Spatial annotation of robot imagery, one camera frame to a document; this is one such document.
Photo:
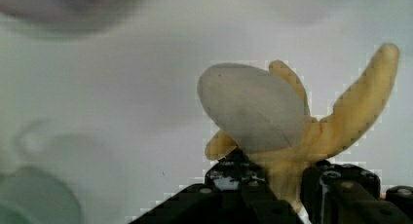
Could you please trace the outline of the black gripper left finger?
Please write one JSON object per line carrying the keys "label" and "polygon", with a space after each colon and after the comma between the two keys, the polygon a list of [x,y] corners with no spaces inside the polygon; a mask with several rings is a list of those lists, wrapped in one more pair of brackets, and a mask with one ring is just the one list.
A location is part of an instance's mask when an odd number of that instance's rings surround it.
{"label": "black gripper left finger", "polygon": [[304,224],[271,191],[262,167],[240,150],[220,159],[205,181],[190,185],[129,224]]}

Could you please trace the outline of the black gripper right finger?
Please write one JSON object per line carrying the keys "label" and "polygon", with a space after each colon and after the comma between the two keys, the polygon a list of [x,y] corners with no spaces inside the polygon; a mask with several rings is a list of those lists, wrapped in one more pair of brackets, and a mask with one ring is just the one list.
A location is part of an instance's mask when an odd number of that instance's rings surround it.
{"label": "black gripper right finger", "polygon": [[382,194],[377,174],[351,164],[306,168],[300,199],[312,224],[413,224],[410,186]]}

